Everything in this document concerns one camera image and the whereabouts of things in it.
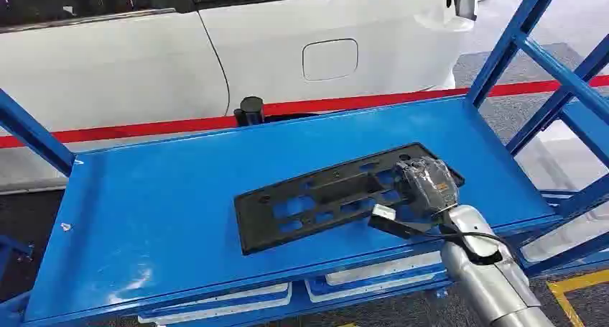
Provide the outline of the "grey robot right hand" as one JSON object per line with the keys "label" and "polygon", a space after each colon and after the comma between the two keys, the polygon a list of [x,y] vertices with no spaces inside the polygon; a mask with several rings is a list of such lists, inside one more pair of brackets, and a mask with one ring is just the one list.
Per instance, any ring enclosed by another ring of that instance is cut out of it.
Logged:
{"label": "grey robot right hand", "polygon": [[418,218],[426,218],[459,204],[459,190],[446,164],[423,156],[394,165],[395,189],[409,201]]}

